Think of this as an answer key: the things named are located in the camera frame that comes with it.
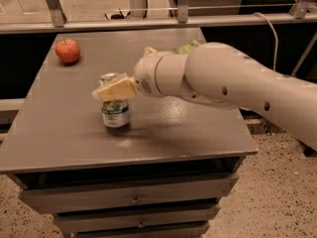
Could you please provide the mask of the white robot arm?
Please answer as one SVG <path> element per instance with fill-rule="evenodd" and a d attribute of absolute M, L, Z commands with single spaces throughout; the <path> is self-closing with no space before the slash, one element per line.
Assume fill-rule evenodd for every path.
<path fill-rule="evenodd" d="M 139 92 L 249 109 L 317 149 L 317 84 L 276 72 L 225 44 L 202 44 L 188 54 L 146 49 L 132 77 L 121 73 L 92 96 L 108 102 Z"/>

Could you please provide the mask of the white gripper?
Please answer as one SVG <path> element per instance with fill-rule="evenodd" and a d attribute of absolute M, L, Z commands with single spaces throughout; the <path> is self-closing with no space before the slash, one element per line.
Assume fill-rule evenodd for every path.
<path fill-rule="evenodd" d="M 134 67 L 136 83 L 130 77 L 124 76 L 96 88 L 92 92 L 93 98 L 100 102 L 129 99 L 137 96 L 138 89 L 146 96 L 165 97 L 166 93 L 158 84 L 157 72 L 161 61 L 167 55 L 170 55 L 170 52 L 158 52 L 152 47 L 145 47 L 143 57 Z"/>

